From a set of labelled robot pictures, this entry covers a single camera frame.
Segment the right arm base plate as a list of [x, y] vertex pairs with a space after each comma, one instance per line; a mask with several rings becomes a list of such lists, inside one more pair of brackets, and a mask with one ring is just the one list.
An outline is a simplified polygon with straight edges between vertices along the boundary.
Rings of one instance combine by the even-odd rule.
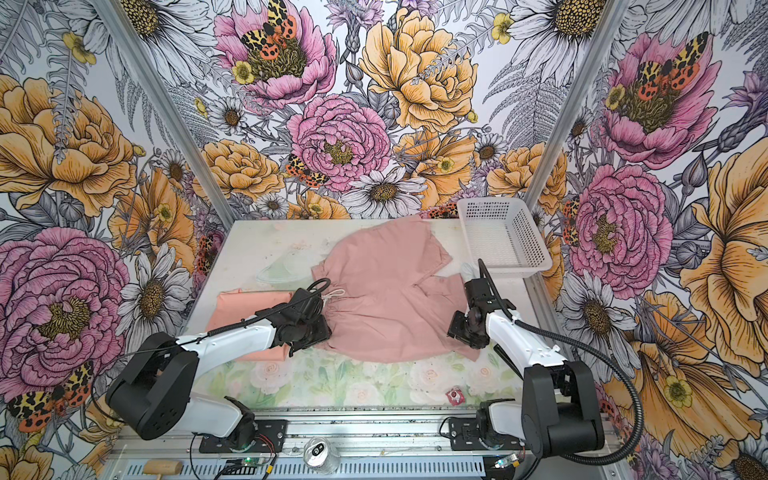
[[498, 434], [476, 418], [446, 417], [439, 433], [454, 452], [521, 450], [525, 446], [517, 437]]

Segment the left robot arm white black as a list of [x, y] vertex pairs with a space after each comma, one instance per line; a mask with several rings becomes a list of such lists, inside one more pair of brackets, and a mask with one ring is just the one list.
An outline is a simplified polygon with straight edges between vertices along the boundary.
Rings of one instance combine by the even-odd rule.
[[209, 332], [146, 338], [109, 386], [106, 404], [143, 440], [184, 431], [219, 439], [242, 452], [257, 439], [254, 413], [242, 402], [194, 392], [208, 371], [253, 352], [286, 346], [291, 353], [327, 341], [331, 329], [322, 313], [322, 278], [298, 289], [287, 303], [256, 311]]

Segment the white plastic laundry basket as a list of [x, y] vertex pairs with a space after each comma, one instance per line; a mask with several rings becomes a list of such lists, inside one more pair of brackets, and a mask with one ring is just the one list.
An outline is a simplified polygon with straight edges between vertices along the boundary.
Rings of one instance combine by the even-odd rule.
[[467, 198], [458, 215], [472, 261], [492, 275], [527, 278], [553, 265], [526, 203], [517, 198]]

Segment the dusty pink garment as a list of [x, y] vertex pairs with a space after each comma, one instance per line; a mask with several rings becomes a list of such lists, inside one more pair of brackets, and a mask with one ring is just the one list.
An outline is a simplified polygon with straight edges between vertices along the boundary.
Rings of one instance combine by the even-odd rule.
[[448, 329], [467, 301], [460, 275], [440, 275], [452, 261], [430, 224], [404, 217], [357, 231], [339, 241], [312, 269], [335, 297], [324, 316], [331, 329], [321, 348], [354, 360], [399, 363], [477, 350]]

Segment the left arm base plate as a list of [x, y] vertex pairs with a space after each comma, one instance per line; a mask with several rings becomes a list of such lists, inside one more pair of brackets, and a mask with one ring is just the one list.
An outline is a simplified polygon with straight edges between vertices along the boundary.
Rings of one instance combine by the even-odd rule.
[[281, 453], [286, 440], [286, 420], [254, 420], [228, 437], [204, 435], [201, 454]]

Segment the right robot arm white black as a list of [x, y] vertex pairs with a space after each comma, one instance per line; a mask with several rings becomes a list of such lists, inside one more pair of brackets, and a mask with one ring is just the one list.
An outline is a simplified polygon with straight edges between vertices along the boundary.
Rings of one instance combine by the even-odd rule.
[[512, 442], [537, 458], [598, 451], [605, 433], [590, 369], [570, 361], [552, 332], [525, 323], [495, 294], [488, 278], [464, 284], [468, 310], [454, 313], [448, 336], [473, 349], [493, 344], [523, 380], [520, 400], [493, 400], [477, 412], [479, 439], [491, 448]]

